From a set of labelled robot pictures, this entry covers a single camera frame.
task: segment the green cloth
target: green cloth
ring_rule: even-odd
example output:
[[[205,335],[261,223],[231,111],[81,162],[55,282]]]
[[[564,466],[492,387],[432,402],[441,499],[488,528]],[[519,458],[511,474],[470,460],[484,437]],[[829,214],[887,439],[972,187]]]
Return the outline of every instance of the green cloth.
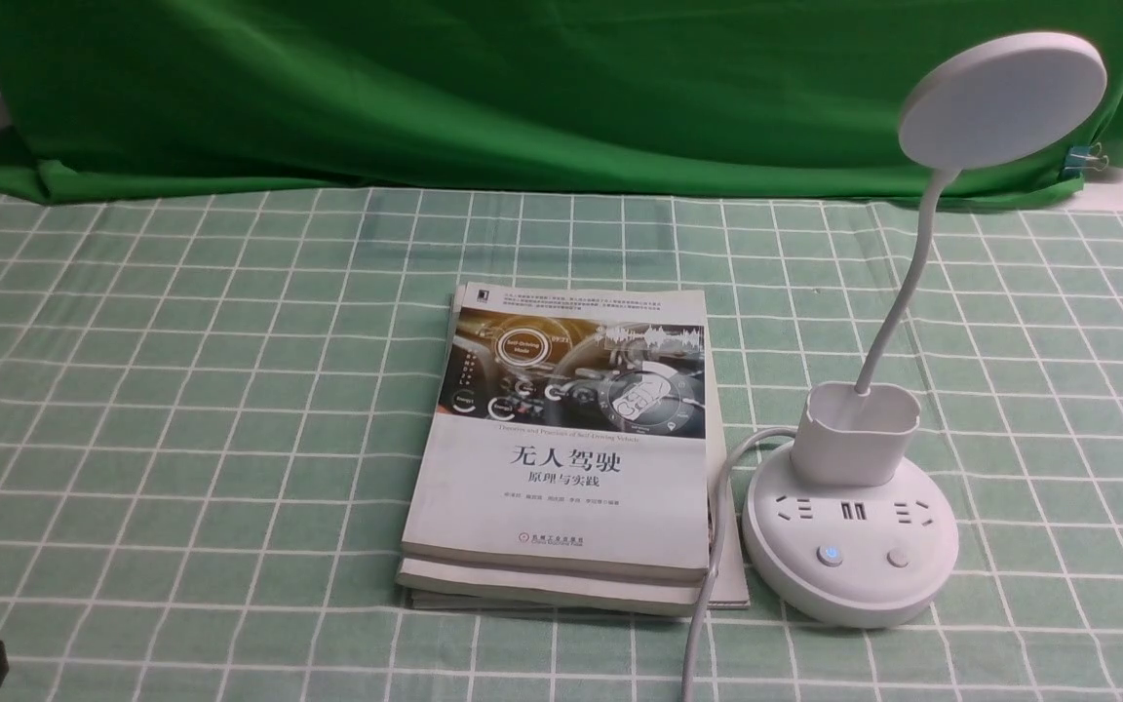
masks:
[[[1026,28],[1092,39],[1111,85],[1069,138],[950,191],[1015,206],[1080,188],[1069,146],[1123,166],[1123,0],[0,0],[0,190],[909,197],[905,94]]]

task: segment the lamp base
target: lamp base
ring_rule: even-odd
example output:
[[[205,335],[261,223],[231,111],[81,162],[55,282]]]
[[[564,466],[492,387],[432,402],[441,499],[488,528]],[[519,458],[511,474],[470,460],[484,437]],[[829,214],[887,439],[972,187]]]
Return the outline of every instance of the lamp base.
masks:
[[[819,621],[883,628],[917,617],[959,551],[939,485],[907,458],[876,487],[806,483],[793,444],[769,454],[748,487],[743,545],[757,573]]]

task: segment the checkered tablecloth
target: checkered tablecloth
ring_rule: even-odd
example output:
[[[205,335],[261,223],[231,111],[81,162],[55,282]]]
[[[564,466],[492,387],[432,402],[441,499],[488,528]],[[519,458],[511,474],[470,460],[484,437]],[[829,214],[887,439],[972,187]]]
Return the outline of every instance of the checkered tablecloth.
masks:
[[[448,294],[704,289],[734,443],[855,379],[913,228],[882,203],[0,197],[0,699],[674,699],[678,622],[403,608]],[[957,573],[853,633],[749,571],[702,699],[1123,699],[1123,215],[939,230],[878,380],[920,394],[910,456],[961,520]]]

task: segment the lamp head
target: lamp head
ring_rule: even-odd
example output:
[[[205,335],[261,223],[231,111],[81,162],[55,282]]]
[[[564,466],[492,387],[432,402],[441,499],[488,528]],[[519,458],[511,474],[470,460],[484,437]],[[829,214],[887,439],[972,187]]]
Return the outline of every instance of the lamp head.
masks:
[[[987,40],[917,83],[900,115],[900,148],[937,172],[1007,164],[1077,129],[1105,89],[1104,58],[1080,37]]]

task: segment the book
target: book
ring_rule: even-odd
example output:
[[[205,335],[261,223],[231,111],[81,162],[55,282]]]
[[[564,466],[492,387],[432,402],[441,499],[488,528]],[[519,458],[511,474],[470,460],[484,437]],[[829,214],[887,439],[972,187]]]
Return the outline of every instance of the book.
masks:
[[[468,284],[455,307],[403,556],[697,586],[704,293]]]
[[[713,359],[705,355],[705,376],[713,376]],[[705,467],[713,499],[727,504],[727,543],[722,548],[718,580],[709,609],[739,610],[749,605],[739,529],[736,528],[734,494],[730,483],[718,485],[727,459],[722,438],[721,405],[713,383],[705,384]],[[539,610],[582,608],[629,610],[664,617],[686,617],[700,594],[699,585],[656,585],[629,580],[593,576],[554,576],[477,565],[454,565],[405,557],[398,582],[411,587],[410,603],[419,610]]]

